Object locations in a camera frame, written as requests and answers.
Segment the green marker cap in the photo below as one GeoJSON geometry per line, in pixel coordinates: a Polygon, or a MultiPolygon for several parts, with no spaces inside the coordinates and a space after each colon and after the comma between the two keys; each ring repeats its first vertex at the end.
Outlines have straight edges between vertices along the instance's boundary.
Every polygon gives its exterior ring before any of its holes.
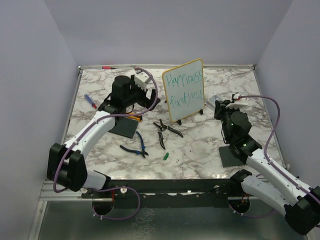
{"type": "Polygon", "coordinates": [[[165,154],[165,156],[163,157],[163,160],[164,160],[164,161],[167,160],[168,157],[169,157],[169,153],[167,152],[167,153],[165,154]]]}

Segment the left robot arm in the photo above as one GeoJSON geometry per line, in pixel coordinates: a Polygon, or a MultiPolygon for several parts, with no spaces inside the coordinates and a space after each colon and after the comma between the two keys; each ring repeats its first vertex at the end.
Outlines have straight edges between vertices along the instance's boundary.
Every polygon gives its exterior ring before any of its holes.
{"type": "Polygon", "coordinates": [[[127,108],[135,104],[149,112],[160,102],[158,87],[147,97],[146,83],[138,74],[130,77],[118,75],[114,78],[109,96],[98,107],[90,122],[63,144],[55,143],[49,150],[47,178],[53,181],[53,190],[61,185],[62,191],[77,192],[80,189],[93,189],[97,196],[106,197],[111,190],[110,177],[97,171],[89,171],[85,159],[96,143],[121,118],[128,117],[127,108]]]}

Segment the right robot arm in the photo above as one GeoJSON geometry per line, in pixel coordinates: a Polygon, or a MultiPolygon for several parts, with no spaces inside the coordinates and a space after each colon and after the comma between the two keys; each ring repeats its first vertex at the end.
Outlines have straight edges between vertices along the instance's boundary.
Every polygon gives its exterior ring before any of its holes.
{"type": "Polygon", "coordinates": [[[231,177],[229,189],[236,196],[247,193],[257,197],[279,212],[296,233],[305,236],[320,223],[320,188],[289,173],[250,136],[252,125],[241,111],[247,105],[248,97],[241,95],[232,100],[216,100],[214,118],[221,121],[223,139],[232,155],[267,181],[240,170],[231,177]]]}

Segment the yellow framed whiteboard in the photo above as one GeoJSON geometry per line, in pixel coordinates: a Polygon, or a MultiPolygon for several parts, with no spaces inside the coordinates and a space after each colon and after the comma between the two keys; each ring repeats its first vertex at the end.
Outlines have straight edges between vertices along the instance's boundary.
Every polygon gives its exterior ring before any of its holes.
{"type": "Polygon", "coordinates": [[[162,73],[171,122],[178,122],[205,107],[203,61],[198,58],[162,73]]]}

